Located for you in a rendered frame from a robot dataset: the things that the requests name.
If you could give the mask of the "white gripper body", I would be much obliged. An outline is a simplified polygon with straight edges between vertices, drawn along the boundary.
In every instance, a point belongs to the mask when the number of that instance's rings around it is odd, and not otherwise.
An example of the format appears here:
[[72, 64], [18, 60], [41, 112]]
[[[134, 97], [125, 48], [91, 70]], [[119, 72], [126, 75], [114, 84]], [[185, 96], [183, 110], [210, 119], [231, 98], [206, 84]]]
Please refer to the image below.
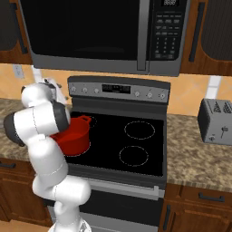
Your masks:
[[54, 83], [54, 86], [56, 87], [56, 100], [64, 105], [67, 104], [67, 101], [65, 99], [65, 96], [63, 95], [61, 88], [57, 84], [57, 82]]

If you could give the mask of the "black glass-top stove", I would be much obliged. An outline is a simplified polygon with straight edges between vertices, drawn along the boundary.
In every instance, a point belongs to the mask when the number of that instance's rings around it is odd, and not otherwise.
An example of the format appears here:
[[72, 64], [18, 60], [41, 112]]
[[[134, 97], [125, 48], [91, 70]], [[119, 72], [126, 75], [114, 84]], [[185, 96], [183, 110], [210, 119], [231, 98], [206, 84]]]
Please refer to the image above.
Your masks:
[[[70, 175], [129, 173], [167, 177], [167, 108], [170, 85], [144, 79], [71, 76], [71, 116], [89, 116], [90, 147], [67, 158]], [[153, 96], [148, 99], [148, 92]]]

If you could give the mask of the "red cooking pot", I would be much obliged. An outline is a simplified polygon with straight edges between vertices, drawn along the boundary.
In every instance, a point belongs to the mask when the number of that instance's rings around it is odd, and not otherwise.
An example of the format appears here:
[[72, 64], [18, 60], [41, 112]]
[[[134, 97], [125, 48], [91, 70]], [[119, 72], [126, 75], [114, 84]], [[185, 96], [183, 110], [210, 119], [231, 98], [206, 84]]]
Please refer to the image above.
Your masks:
[[91, 121], [92, 119], [85, 115], [71, 118], [71, 123], [67, 130], [52, 135], [52, 138], [58, 143], [65, 156], [79, 156], [89, 149]]

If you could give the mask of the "black steel microwave oven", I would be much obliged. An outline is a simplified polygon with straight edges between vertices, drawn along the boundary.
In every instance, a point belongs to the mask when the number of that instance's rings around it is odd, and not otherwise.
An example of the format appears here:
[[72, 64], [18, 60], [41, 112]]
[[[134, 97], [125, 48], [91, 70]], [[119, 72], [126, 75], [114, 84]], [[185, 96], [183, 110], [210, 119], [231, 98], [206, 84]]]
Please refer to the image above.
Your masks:
[[146, 70], [137, 67], [140, 0], [19, 0], [33, 65], [177, 76], [190, 0], [150, 0]]

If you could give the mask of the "brown wooden drawer front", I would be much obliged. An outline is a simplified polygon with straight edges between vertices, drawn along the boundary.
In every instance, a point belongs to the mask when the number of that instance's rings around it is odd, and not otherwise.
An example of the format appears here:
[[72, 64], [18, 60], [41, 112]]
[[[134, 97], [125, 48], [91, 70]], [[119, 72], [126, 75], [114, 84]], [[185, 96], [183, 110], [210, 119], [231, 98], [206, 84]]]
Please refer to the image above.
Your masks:
[[232, 193], [229, 192], [184, 186], [180, 196], [187, 201], [232, 209]]
[[0, 172], [6, 172], [10, 174], [19, 174], [21, 176], [26, 176], [29, 178], [34, 177], [34, 169], [29, 161], [0, 158], [0, 162], [6, 163], [6, 164], [11, 164], [11, 163], [16, 164], [15, 168], [13, 169], [0, 167]]

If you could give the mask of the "brown wooden base cupboard door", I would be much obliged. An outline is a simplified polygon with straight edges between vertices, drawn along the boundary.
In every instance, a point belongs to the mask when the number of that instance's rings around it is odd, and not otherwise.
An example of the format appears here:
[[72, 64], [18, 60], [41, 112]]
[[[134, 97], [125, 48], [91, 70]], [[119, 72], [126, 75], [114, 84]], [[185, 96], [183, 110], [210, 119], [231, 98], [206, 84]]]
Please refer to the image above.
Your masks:
[[10, 219], [50, 227], [49, 211], [33, 193], [32, 182], [27, 177], [0, 175], [0, 203]]
[[[170, 205], [169, 224], [163, 231], [167, 205]], [[159, 232], [232, 232], [232, 210], [165, 199]]]

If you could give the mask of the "black oven door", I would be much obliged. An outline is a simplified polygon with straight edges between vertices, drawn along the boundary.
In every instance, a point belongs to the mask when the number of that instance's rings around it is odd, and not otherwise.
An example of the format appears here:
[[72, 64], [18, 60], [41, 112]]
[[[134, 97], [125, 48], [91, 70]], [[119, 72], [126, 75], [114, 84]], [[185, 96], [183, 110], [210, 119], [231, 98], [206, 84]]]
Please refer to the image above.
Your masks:
[[97, 179], [164, 191], [165, 176], [131, 175], [129, 173], [73, 173], [56, 186], [78, 205], [79, 215], [87, 220], [92, 232], [158, 232], [163, 199], [151, 200], [92, 189], [86, 180]]

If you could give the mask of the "grey toaster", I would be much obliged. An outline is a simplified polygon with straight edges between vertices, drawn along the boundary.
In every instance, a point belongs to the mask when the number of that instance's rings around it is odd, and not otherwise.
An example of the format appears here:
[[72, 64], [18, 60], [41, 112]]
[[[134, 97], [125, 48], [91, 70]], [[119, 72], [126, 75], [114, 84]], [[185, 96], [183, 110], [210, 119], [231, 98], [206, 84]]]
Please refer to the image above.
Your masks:
[[198, 126], [205, 143], [232, 146], [232, 102], [204, 98], [198, 111]]

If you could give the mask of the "white wall socket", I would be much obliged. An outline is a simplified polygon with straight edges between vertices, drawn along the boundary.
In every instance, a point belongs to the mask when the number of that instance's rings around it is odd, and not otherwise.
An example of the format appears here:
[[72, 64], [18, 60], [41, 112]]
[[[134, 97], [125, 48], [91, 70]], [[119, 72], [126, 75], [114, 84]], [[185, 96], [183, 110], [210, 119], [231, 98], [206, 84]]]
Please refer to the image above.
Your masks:
[[15, 78], [19, 78], [19, 79], [24, 78], [24, 72], [23, 72], [21, 64], [14, 64], [13, 65], [13, 71], [14, 71], [14, 77]]

